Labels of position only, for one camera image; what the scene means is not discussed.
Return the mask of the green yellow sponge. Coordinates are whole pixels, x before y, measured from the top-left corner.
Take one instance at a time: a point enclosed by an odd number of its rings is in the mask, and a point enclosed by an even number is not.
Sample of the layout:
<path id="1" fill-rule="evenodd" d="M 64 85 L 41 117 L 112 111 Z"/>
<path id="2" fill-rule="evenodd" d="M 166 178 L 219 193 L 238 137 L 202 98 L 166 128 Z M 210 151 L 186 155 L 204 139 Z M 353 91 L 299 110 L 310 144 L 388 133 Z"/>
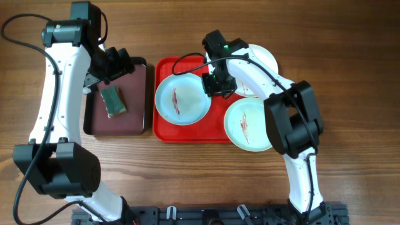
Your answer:
<path id="1" fill-rule="evenodd" d="M 105 103 L 108 118 L 112 118 L 127 111 L 117 86 L 110 86 L 106 89 L 102 89 L 100 94 Z"/>

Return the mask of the light blue plate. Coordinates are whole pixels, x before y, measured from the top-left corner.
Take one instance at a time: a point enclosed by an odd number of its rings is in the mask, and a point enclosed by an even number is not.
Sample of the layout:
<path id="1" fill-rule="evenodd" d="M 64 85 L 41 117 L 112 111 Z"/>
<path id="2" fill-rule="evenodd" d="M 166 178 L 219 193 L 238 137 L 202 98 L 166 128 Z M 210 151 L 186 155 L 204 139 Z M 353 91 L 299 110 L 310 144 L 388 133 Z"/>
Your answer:
<path id="1" fill-rule="evenodd" d="M 157 87 L 156 110 L 167 122 L 187 126 L 200 121 L 211 107 L 211 97 L 195 74 L 170 75 Z"/>
<path id="2" fill-rule="evenodd" d="M 272 148 L 266 132 L 263 101 L 245 97 L 231 104 L 224 115 L 224 130 L 237 147 L 250 152 Z"/>

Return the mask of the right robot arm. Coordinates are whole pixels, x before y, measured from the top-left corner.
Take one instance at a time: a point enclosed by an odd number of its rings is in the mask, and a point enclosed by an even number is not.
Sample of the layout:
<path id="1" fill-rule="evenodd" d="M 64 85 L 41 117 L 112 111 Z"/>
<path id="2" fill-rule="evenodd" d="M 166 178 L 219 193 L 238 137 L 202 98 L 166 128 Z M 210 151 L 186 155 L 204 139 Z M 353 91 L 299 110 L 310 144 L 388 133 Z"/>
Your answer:
<path id="1" fill-rule="evenodd" d="M 202 40 L 206 51 L 202 75 L 208 96 L 229 98 L 242 81 L 263 101 L 266 134 L 273 148 L 283 155 L 289 177 L 289 202 L 301 224 L 322 216 L 323 197 L 318 188 L 316 156 L 323 122 L 311 85 L 281 77 L 242 39 L 226 41 L 220 31 Z"/>

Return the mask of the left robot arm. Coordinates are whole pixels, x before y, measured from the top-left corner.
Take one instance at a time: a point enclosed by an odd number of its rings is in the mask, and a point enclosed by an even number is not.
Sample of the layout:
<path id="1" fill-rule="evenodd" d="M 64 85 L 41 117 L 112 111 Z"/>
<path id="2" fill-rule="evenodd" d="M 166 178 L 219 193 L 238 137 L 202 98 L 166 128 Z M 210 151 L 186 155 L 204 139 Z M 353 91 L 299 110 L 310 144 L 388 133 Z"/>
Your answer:
<path id="1" fill-rule="evenodd" d="M 126 200 L 101 181 L 99 159 L 81 145 L 79 118 L 85 89 L 134 71 L 128 52 L 105 49 L 105 14 L 88 1 L 73 2 L 68 20 L 47 20 L 39 52 L 46 58 L 41 105 L 27 144 L 13 160 L 23 184 L 78 205 L 94 223 L 136 224 Z"/>

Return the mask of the black water tray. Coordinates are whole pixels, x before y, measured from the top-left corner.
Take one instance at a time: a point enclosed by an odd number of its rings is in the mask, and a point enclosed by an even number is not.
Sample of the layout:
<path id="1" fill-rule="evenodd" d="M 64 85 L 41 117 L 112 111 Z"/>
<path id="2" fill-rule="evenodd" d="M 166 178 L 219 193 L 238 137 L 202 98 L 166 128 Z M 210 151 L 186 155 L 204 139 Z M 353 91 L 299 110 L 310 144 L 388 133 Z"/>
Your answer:
<path id="1" fill-rule="evenodd" d="M 92 136 L 139 135 L 144 131 L 147 62 L 132 57 L 135 71 L 109 85 L 100 82 L 97 91 L 86 96 L 83 131 Z M 116 86 L 126 111 L 109 117 L 100 90 Z"/>

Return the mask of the red plastic tray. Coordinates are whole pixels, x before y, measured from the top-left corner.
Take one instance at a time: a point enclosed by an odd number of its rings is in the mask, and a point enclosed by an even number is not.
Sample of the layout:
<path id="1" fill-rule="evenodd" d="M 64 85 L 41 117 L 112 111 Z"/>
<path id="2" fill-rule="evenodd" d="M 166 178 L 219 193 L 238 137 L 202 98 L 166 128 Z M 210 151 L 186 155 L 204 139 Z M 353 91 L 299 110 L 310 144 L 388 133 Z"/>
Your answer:
<path id="1" fill-rule="evenodd" d="M 155 70 L 155 89 L 161 81 L 172 74 L 172 66 L 179 57 L 166 57 L 160 60 Z M 191 56 L 179 61 L 175 71 L 183 72 L 200 66 L 203 59 L 200 56 Z M 212 97 L 208 113 L 198 122 L 179 126 L 167 122 L 158 113 L 155 103 L 153 109 L 152 130 L 155 136 L 164 143 L 229 143 L 231 142 L 224 130 L 224 115 L 230 105 L 244 97 L 233 94 L 229 99 L 221 96 Z"/>

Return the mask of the white plate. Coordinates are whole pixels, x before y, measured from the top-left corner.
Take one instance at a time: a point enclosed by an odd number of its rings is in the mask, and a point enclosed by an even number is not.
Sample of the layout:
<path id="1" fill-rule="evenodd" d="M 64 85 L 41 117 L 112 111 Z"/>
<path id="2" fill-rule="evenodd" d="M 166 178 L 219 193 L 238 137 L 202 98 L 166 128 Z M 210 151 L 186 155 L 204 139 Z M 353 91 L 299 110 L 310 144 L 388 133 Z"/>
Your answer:
<path id="1" fill-rule="evenodd" d="M 264 47 L 250 44 L 249 48 L 253 51 L 255 56 L 265 65 L 267 65 L 270 69 L 272 69 L 275 73 L 279 72 L 278 62 L 275 57 Z M 238 78 L 236 78 L 237 89 L 235 93 L 242 97 L 256 97 L 256 95 Z"/>

